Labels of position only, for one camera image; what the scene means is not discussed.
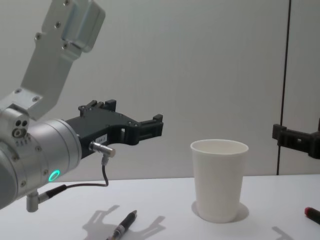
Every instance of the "red marker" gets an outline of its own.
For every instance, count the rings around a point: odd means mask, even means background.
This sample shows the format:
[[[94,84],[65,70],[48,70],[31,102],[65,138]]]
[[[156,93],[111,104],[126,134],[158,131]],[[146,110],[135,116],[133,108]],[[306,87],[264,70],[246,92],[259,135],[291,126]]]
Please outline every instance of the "red marker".
[[[312,221],[316,222],[317,224],[320,224],[320,211],[315,210],[312,207],[307,207],[304,210],[304,214]]]

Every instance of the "table surface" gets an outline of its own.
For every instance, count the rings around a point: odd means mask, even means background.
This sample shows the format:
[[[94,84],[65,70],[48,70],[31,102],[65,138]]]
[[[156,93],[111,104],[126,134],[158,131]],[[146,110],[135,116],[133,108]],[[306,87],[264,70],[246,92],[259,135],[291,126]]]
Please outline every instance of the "table surface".
[[[196,215],[193,178],[114,180],[68,189],[36,213],[25,197],[14,202],[0,210],[0,239],[106,240],[137,210],[123,240],[319,240],[320,225],[304,216],[305,207],[320,209],[319,184],[320,175],[246,176],[236,220],[214,224]]]

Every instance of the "green led ring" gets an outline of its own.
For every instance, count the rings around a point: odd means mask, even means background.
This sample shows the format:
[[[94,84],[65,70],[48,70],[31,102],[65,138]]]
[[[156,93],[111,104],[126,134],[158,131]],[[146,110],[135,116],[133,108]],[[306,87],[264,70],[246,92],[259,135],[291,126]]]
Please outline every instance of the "green led ring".
[[[57,169],[57,170],[54,170],[51,175],[49,176],[49,182],[53,182],[54,180],[56,180],[60,175],[60,170]]]

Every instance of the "paper cup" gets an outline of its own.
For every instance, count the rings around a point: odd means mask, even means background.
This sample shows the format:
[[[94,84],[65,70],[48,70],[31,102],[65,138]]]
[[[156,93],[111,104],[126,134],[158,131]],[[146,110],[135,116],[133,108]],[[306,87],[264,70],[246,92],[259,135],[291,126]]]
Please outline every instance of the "paper cup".
[[[249,147],[222,139],[195,141],[190,147],[199,216],[212,223],[231,222],[240,205]]]

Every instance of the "white wall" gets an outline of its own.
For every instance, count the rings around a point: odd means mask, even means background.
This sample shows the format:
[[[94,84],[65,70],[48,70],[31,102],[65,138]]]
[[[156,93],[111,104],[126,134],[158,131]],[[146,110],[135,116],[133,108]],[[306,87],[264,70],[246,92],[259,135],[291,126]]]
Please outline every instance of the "white wall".
[[[43,119],[116,99],[136,120],[164,115],[163,136],[114,145],[111,179],[189,177],[189,145],[222,138],[249,145],[247,175],[274,175],[288,17],[287,0],[98,0],[107,17],[92,52],[69,74]],[[49,0],[0,2],[0,96],[21,82]],[[100,156],[61,180],[101,179]]]
[[[314,133],[320,118],[320,1],[293,0],[283,125]],[[281,148],[280,174],[319,174],[320,160]]]

